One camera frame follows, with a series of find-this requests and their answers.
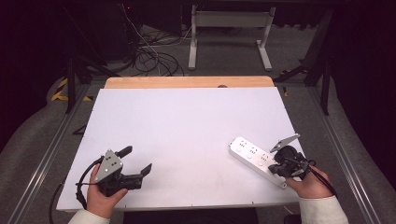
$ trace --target gray carpet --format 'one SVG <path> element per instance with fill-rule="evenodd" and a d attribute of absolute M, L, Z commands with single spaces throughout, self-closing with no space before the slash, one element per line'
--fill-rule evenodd
<path fill-rule="evenodd" d="M 267 44 L 267 51 L 274 67 L 273 72 L 266 72 L 263 69 L 260 54 L 256 49 L 255 40 L 260 39 L 262 34 L 260 29 L 242 29 L 237 35 L 226 35 L 215 30 L 201 32 L 198 37 L 197 66 L 194 71 L 187 69 L 190 50 L 188 40 L 176 46 L 161 47 L 156 50 L 176 57 L 183 66 L 186 76 L 277 77 L 280 71 L 299 65 L 298 60 L 304 57 L 314 32 L 315 29 L 310 28 L 301 31 L 298 28 L 274 26 Z M 153 71 L 150 75 L 156 76 L 157 72 Z M 134 69 L 128 69 L 121 74 L 128 76 L 135 73 Z M 315 100 L 312 99 L 309 89 L 301 84 L 303 78 L 303 75 L 298 75 L 282 83 L 282 86 L 288 87 L 289 96 L 284 96 L 281 88 L 279 92 L 294 129 L 302 135 L 300 142 L 305 155 L 309 159 L 316 160 L 318 167 L 329 174 L 350 223 L 365 223 L 367 217 L 361 211 L 357 196 L 350 187 L 350 180 L 334 153 L 332 139 L 316 107 Z M 104 77 L 95 77 L 87 95 L 96 96 L 98 90 L 103 88 L 105 81 Z M 11 217 L 64 118 L 67 102 L 50 101 L 59 82 L 60 80 L 54 83 L 49 91 L 48 105 L 22 124 L 0 154 L 0 173 L 2 174 L 0 223 L 7 223 Z M 57 155 L 45 174 L 41 187 L 23 216 L 22 223 L 49 223 L 48 210 L 51 196 L 67 175 L 81 139 L 80 135 L 73 135 L 72 132 L 87 124 L 92 107 L 93 102 L 80 103 L 64 134 L 64 140 L 60 144 Z M 331 114 L 328 119 L 332 122 L 349 161 L 356 168 L 378 219 L 382 223 L 396 223 L 396 216 L 393 214 L 396 211 L 396 192 L 371 161 L 359 137 L 350 127 L 336 99 L 333 84 L 329 111 Z M 293 213 L 299 213 L 298 204 L 290 204 L 286 207 Z M 283 206 L 260 207 L 257 211 L 260 223 L 283 223 L 283 217 L 289 213 Z M 73 214 L 53 211 L 55 223 L 67 223 L 71 216 Z M 122 213 L 115 213 L 111 223 L 121 222 Z"/>

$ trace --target white metal stand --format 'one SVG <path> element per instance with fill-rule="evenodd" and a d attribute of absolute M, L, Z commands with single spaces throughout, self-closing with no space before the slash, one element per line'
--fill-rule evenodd
<path fill-rule="evenodd" d="M 264 34 L 262 40 L 257 40 L 257 47 L 262 56 L 262 63 L 265 70 L 271 71 L 272 66 L 265 50 L 265 43 L 267 42 L 271 24 L 275 16 L 275 10 L 274 7 L 271 7 L 269 12 L 196 11 L 196 6 L 192 6 L 189 69 L 194 70 L 196 64 L 197 27 L 262 27 L 264 24 Z"/>

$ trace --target white power strip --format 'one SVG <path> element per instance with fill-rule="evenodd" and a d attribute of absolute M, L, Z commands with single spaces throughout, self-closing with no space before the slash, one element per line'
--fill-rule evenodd
<path fill-rule="evenodd" d="M 273 182 L 275 185 L 285 189 L 286 179 L 279 175 L 274 175 L 268 169 L 268 166 L 276 164 L 274 156 L 270 153 L 256 147 L 243 137 L 237 137 L 230 143 L 230 154 L 239 161 L 263 175 L 265 178 Z"/>

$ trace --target person's sleeve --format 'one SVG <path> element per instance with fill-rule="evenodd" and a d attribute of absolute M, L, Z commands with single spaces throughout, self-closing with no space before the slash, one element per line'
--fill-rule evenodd
<path fill-rule="evenodd" d="M 300 198 L 303 224 L 347 224 L 347 216 L 335 196 L 323 199 Z"/>
<path fill-rule="evenodd" d="M 78 210 L 69 221 L 69 224 L 109 224 L 110 219 L 99 217 L 86 210 Z"/>

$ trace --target electrical outlet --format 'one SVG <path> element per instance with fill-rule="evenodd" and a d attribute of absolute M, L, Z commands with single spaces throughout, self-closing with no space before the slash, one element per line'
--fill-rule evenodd
<path fill-rule="evenodd" d="M 282 176 L 274 175 L 268 169 L 268 166 L 276 164 L 274 156 L 272 156 L 269 152 L 256 147 L 243 137 L 237 137 L 235 140 L 233 140 L 233 142 L 230 143 L 229 152 L 232 156 L 270 180 L 275 185 L 281 187 L 282 189 L 286 188 L 286 179 Z"/>

